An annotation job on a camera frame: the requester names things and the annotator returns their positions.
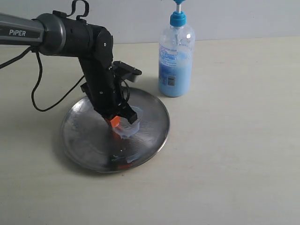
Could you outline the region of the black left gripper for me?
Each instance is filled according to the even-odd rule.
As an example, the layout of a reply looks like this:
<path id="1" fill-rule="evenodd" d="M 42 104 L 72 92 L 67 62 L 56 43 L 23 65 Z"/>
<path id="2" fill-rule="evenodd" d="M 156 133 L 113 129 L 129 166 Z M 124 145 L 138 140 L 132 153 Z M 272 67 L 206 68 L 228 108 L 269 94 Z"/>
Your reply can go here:
<path id="1" fill-rule="evenodd" d="M 122 80 L 117 77 L 112 65 L 105 68 L 99 63 L 81 63 L 86 83 L 81 85 L 94 110 L 99 113 L 112 128 L 120 124 L 120 117 L 134 123 L 137 113 L 129 106 L 129 86 L 123 88 Z"/>

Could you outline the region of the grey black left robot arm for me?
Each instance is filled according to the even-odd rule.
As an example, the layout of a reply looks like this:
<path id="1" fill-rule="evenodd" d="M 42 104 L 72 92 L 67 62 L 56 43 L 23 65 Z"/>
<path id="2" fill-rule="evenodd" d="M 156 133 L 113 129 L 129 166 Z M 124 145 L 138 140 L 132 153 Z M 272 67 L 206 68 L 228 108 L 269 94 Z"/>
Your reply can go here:
<path id="1" fill-rule="evenodd" d="M 105 27 L 86 23 L 82 15 L 70 19 L 59 11 L 32 20 L 1 14 L 0 42 L 24 45 L 27 52 L 37 56 L 77 58 L 86 80 L 81 89 L 94 110 L 109 122 L 115 117 L 129 123 L 137 120 L 128 104 L 130 94 L 123 91 L 122 84 L 134 82 L 141 71 L 113 60 L 113 36 Z"/>

